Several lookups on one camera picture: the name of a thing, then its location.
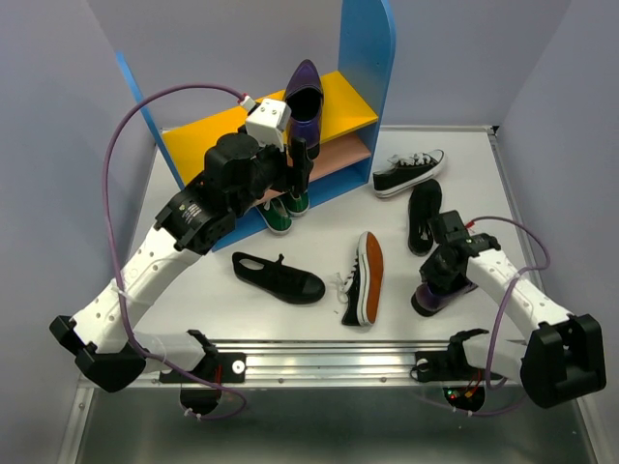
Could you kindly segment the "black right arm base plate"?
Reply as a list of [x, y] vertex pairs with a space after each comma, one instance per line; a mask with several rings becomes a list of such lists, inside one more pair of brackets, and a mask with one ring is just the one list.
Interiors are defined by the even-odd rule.
[[421, 382], [469, 381], [481, 372], [485, 378], [486, 357], [465, 355], [463, 352], [420, 351], [411, 367], [411, 376]]

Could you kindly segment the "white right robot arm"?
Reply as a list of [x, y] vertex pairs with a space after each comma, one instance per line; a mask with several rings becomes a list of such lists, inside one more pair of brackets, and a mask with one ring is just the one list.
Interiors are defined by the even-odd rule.
[[509, 318], [521, 339], [499, 339], [498, 324], [460, 331], [446, 349], [417, 355], [414, 380], [454, 382], [482, 374], [490, 384], [498, 377], [521, 385], [542, 408], [605, 388], [603, 333], [593, 316], [554, 302], [526, 278], [528, 268], [516, 268], [496, 237], [471, 234], [458, 212], [433, 217], [429, 230], [437, 247], [420, 269], [413, 308], [430, 317], [479, 289], [498, 305], [496, 318]]

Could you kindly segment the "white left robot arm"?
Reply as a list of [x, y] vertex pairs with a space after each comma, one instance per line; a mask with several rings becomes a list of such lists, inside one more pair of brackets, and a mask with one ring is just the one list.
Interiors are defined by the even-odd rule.
[[304, 139], [260, 146], [246, 133], [222, 136], [204, 156], [204, 169], [157, 214], [138, 250], [93, 302], [58, 316], [50, 331], [74, 355], [81, 373], [106, 392], [140, 375], [175, 370], [193, 381], [215, 369], [215, 345], [198, 330], [133, 332], [164, 290], [214, 245], [265, 193], [306, 189], [313, 162]]

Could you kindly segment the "black sneaker orange sole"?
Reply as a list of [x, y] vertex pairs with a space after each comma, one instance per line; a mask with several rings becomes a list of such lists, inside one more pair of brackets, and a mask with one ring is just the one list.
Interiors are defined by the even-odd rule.
[[376, 322], [384, 276], [381, 245], [374, 234], [361, 234], [352, 268], [346, 278], [338, 275], [338, 298], [345, 304], [341, 323], [369, 327]]

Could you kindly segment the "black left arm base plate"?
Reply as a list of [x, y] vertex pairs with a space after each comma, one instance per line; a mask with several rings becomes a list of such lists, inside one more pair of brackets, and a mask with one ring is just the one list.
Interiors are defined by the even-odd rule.
[[214, 384], [241, 384], [245, 382], [247, 355], [243, 352], [219, 352], [207, 355], [191, 371], [191, 375]]

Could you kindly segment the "purple loafer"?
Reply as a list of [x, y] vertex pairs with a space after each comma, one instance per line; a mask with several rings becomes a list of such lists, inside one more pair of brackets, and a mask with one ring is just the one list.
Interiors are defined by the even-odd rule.
[[291, 110], [288, 140], [304, 139], [309, 158], [315, 160], [320, 153], [324, 92], [318, 70], [310, 59], [303, 60], [291, 75], [284, 101]]
[[428, 284], [421, 284], [411, 297], [413, 309], [423, 317], [431, 317], [463, 295], [477, 289], [473, 283], [465, 284], [462, 288], [447, 294], [434, 292]]

